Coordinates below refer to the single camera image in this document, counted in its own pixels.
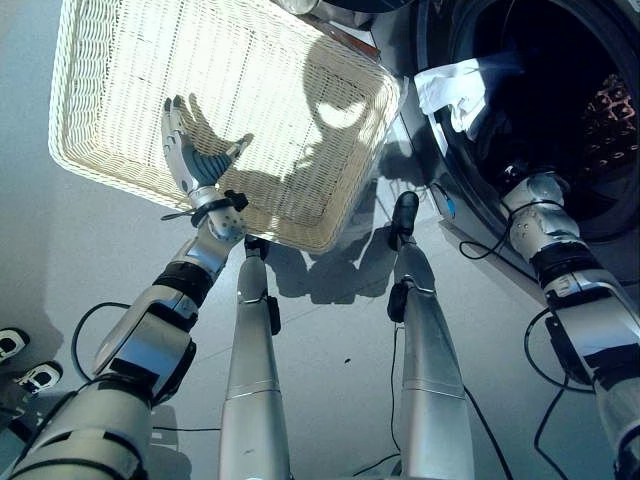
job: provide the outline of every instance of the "shoe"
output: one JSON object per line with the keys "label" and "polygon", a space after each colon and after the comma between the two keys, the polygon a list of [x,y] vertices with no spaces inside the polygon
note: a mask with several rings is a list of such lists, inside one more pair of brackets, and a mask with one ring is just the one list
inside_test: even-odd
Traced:
{"label": "shoe", "polygon": [[29,341],[29,335],[17,328],[0,330],[0,363],[20,352]]}
{"label": "shoe", "polygon": [[42,390],[53,387],[62,378],[62,367],[57,362],[45,362],[36,365],[15,382],[29,393],[36,395]]}
{"label": "shoe", "polygon": [[398,239],[407,238],[413,234],[413,223],[418,214],[420,199],[414,192],[404,192],[396,200],[391,218],[391,231],[389,232],[389,246],[392,250],[398,249]]}

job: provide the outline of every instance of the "white cloth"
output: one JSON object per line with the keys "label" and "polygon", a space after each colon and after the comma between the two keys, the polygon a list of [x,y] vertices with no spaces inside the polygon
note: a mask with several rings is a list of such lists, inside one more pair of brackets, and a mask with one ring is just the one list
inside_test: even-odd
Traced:
{"label": "white cloth", "polygon": [[425,70],[413,81],[425,115],[449,105],[453,129],[466,132],[474,140],[481,114],[500,81],[505,76],[522,73],[517,54],[507,52]]}

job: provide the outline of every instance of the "floor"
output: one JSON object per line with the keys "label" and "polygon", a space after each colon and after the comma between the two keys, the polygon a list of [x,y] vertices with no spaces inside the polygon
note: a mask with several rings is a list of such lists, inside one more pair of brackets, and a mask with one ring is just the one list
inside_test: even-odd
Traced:
{"label": "floor", "polygon": [[[21,326],[32,337],[10,367],[55,358],[65,369],[60,384],[34,405],[38,412],[81,385],[69,356],[80,316],[98,302],[131,302],[193,234],[186,220],[160,222],[167,209],[68,173],[49,157],[59,7],[59,0],[11,0],[0,7],[0,327]],[[535,376],[522,352],[524,329],[541,305],[495,263],[471,262],[458,253],[457,239],[441,227],[408,155],[401,129],[393,131],[380,175],[365,189],[335,251],[310,257],[274,247],[268,259],[271,294],[278,296],[283,323],[274,344],[292,470],[299,479],[350,476],[394,452],[393,324],[385,313],[393,254],[380,227],[396,196],[411,188],[423,200],[415,237],[436,274],[465,382],[515,478],[554,478],[533,451],[532,439],[555,390]],[[232,252],[209,294],[192,330],[195,363],[178,394],[156,409],[156,425],[218,426],[242,255],[240,248]],[[80,338],[84,365],[119,313],[105,309],[91,318]],[[542,331],[534,332],[532,350],[543,368],[560,376]],[[470,416],[476,477],[502,478],[472,410]],[[611,452],[590,397],[566,395],[542,443],[569,478],[612,477]],[[163,433],[154,437],[150,478],[215,478],[217,449],[216,432]],[[389,461],[370,473],[388,474],[392,467]]]}

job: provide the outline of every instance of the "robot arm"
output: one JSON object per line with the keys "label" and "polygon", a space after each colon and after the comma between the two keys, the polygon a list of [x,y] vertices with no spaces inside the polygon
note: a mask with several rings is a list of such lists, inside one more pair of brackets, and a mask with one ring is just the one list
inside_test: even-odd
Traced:
{"label": "robot arm", "polygon": [[126,311],[104,340],[95,378],[60,405],[14,467],[12,479],[143,479],[151,408],[173,395],[196,352],[189,335],[198,308],[244,238],[242,194],[215,189],[248,143],[225,154],[198,152],[184,129],[183,102],[167,99],[164,154],[194,207],[197,235]]}
{"label": "robot arm", "polygon": [[562,208],[561,180],[528,177],[503,199],[509,238],[534,268],[551,318],[551,343],[567,374],[590,385],[616,455],[616,477],[640,476],[640,319]]}

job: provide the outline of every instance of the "laundry basket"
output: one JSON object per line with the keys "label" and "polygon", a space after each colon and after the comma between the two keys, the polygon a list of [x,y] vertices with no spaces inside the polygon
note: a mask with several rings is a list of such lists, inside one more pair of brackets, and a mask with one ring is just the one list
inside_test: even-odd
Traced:
{"label": "laundry basket", "polygon": [[189,99],[196,147],[253,142],[220,179],[253,234],[329,249],[400,96],[382,67],[267,0],[64,0],[49,149],[64,168],[186,210],[162,154],[166,97]]}

